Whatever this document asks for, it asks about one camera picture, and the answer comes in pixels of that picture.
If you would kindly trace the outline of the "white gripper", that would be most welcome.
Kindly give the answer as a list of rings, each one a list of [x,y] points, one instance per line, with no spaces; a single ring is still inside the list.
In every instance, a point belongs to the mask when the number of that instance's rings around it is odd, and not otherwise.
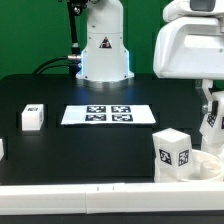
[[[165,25],[157,36],[153,70],[159,78],[203,79],[202,112],[209,113],[212,80],[224,80],[224,33],[219,20],[182,17]]]

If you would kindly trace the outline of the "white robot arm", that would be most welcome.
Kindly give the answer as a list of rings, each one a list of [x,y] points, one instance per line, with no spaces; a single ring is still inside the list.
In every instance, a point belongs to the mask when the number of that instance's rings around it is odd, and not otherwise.
[[[209,89],[224,80],[224,0],[173,0],[163,10],[153,71],[159,78],[201,79],[204,106],[214,109]],[[122,83],[134,74],[123,44],[119,0],[87,0],[87,45],[77,78],[93,85]]]

